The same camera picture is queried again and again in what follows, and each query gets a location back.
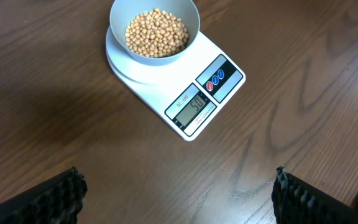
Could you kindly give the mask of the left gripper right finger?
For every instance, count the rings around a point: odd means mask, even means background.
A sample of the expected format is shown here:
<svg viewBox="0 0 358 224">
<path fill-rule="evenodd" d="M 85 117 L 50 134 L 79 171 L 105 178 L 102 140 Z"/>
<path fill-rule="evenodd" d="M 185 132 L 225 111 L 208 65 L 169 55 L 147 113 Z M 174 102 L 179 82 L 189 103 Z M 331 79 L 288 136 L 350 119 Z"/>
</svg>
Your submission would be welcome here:
<svg viewBox="0 0 358 224">
<path fill-rule="evenodd" d="M 272 190 L 273 212 L 278 224 L 358 224 L 358 213 L 285 171 L 277 168 Z"/>
</svg>

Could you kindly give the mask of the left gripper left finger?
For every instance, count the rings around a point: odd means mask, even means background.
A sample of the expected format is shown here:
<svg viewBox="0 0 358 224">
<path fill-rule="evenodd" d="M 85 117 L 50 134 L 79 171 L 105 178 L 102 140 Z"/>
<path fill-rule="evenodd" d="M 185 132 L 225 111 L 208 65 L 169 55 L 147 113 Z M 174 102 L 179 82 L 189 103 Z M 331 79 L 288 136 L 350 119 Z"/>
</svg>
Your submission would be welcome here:
<svg viewBox="0 0 358 224">
<path fill-rule="evenodd" d="M 0 203 L 0 224 L 77 223 L 87 191 L 84 175 L 72 167 Z"/>
</svg>

